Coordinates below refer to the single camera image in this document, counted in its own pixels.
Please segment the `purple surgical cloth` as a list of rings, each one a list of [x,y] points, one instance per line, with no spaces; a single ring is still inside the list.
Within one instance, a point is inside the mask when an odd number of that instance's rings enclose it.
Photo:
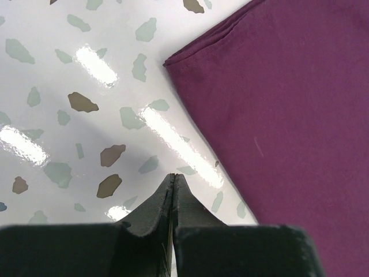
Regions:
[[[164,66],[257,222],[367,276],[368,2],[251,1]]]

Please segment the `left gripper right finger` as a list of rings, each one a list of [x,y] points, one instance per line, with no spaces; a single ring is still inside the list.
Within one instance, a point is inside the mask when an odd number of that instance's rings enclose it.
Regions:
[[[285,225],[228,226],[191,193],[183,175],[173,186],[178,276],[325,276],[307,233]]]

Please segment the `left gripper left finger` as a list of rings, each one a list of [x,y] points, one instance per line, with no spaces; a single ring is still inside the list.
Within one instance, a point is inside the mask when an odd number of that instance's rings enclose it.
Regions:
[[[169,276],[175,175],[115,223],[1,228],[2,276]]]

